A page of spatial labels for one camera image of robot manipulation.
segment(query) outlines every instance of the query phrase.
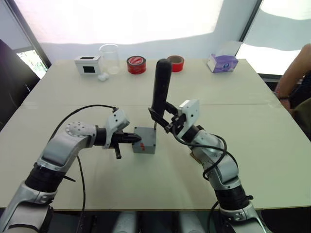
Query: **glass beaker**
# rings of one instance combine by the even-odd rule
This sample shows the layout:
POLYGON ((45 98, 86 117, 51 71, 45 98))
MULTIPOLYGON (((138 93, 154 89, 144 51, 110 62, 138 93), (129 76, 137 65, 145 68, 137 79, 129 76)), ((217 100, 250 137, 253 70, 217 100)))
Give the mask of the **glass beaker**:
POLYGON ((117 74, 120 71, 118 46, 105 44, 99 48, 103 58, 104 69, 108 74, 117 74))

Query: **white curtain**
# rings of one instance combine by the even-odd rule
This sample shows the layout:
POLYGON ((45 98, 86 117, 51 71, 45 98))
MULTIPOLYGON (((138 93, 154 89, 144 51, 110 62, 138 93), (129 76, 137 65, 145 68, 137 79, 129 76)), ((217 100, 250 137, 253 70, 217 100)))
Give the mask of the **white curtain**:
POLYGON ((120 57, 207 58, 237 40, 256 0, 15 0, 53 63, 94 55, 104 43, 120 57))
POLYGON ((283 75, 311 43, 311 0, 264 0, 237 57, 257 73, 283 75))

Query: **black chair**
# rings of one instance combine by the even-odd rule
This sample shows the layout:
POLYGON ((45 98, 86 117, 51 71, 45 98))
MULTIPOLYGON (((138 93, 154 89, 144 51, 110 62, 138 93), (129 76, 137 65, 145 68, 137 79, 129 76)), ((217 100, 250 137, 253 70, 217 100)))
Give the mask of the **black chair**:
POLYGON ((39 81, 38 76, 0 40, 0 131, 39 81))

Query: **black cable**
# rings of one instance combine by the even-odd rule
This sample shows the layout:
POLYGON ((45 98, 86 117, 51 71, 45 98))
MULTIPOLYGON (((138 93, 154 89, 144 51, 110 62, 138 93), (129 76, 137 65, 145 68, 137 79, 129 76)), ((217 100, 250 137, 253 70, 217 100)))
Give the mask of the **black cable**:
POLYGON ((212 219, 213 212, 218 204, 219 204, 218 201, 215 202, 215 204, 212 206, 210 213, 207 217, 207 233, 210 233, 210 220, 212 219))
POLYGON ((79 163, 79 168, 80 168, 80 173, 81 173, 81 180, 82 180, 83 204, 82 204, 82 210, 81 210, 81 213, 80 213, 80 217, 79 217, 79 221, 78 221, 76 233, 78 233, 78 232, 79 232, 79 229, 82 228, 82 227, 81 227, 81 226, 82 226, 82 225, 81 225, 81 221, 82 221, 82 218, 83 218, 84 209, 85 209, 85 207, 86 207, 86 184, 85 184, 85 181, 84 181, 84 175, 83 175, 83 171, 82 171, 81 161, 80 161, 80 158, 79 158, 78 155, 77 155, 77 160, 78 160, 78 163, 79 163))
MULTIPOLYGON (((109 105, 103 105, 103 104, 92 104, 92 105, 87 105, 87 106, 84 106, 82 108, 78 108, 76 110, 74 110, 72 113, 68 114, 58 125, 57 127, 55 128, 55 130, 53 131, 49 141, 54 138, 55 134, 57 133, 58 129, 62 126, 62 124, 69 118, 71 117, 72 115, 76 114, 77 112, 83 110, 83 109, 86 109, 86 108, 90 108, 90 107, 106 107, 106 108, 111 108, 113 109, 114 111, 116 111, 118 108, 117 107, 113 107, 113 106, 109 106, 109 105)), ((81 174, 81 180, 82 180, 82 189, 83 189, 83 204, 82 204, 82 210, 81 210, 81 213, 80 213, 80 217, 79 217, 79 221, 78 221, 78 226, 77 226, 77 229, 76 229, 76 233, 79 232, 79 229, 81 228, 81 221, 82 221, 82 218, 83 218, 83 215, 84 215, 84 211, 85 211, 85 207, 86 207, 86 184, 85 184, 85 181, 84 181, 84 175, 83 175, 83 170, 82 170, 82 164, 81 164, 81 161, 80 161, 80 158, 79 156, 77 155, 77 160, 78 160, 78 163, 79 163, 79 169, 80 169, 80 174, 81 174)))
POLYGON ((208 172, 210 172, 212 169, 214 169, 214 168, 222 161, 222 159, 225 157, 226 154, 229 155, 229 156, 232 158, 232 160, 235 162, 235 164, 236 164, 237 167, 238 167, 238 163, 237 163, 236 159, 233 157, 233 155, 232 155, 231 153, 229 153, 229 152, 227 151, 227 143, 225 142, 225 140, 224 140, 222 137, 220 137, 220 136, 218 136, 218 135, 214 135, 214 136, 218 137, 220 140, 222 140, 222 142, 223 142, 223 144, 224 144, 224 148, 223 148, 223 149, 222 149, 222 148, 219 148, 219 147, 214 147, 214 146, 201 145, 201 144, 192 144, 192 143, 184 142, 184 141, 180 140, 180 139, 177 137, 175 126, 172 127, 172 134, 173 134, 174 138, 175 138, 179 143, 184 144, 184 145, 186 145, 186 146, 189 146, 189 147, 209 148, 209 149, 215 149, 215 150, 219 150, 219 151, 222 151, 222 152, 223 152, 222 155, 220 156, 220 158, 219 158, 212 166, 210 166, 210 167, 208 167, 206 170, 204 170, 204 172, 203 172, 203 178, 204 178, 204 179, 208 180, 208 178, 206 177, 206 174, 207 174, 208 172))
POLYGON ((109 106, 109 105, 103 105, 103 104, 92 104, 92 105, 87 105, 84 106, 82 108, 78 108, 76 110, 74 110, 72 113, 68 114, 55 128, 54 132, 52 133, 49 141, 54 138, 55 134, 57 133, 58 129, 62 126, 62 124, 69 118, 71 117, 73 114, 76 114, 77 112, 86 109, 86 108, 91 108, 91 107, 106 107, 106 108, 112 108, 113 110, 117 110, 117 107, 113 107, 113 106, 109 106))

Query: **person's arm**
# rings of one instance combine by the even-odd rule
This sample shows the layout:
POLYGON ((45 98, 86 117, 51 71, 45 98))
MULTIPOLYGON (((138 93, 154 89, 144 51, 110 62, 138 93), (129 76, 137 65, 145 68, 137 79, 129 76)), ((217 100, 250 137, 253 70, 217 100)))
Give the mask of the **person's arm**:
POLYGON ((303 79, 309 70, 311 70, 311 44, 306 44, 287 68, 275 90, 276 96, 288 111, 290 111, 290 104, 284 98, 291 94, 297 82, 303 79))

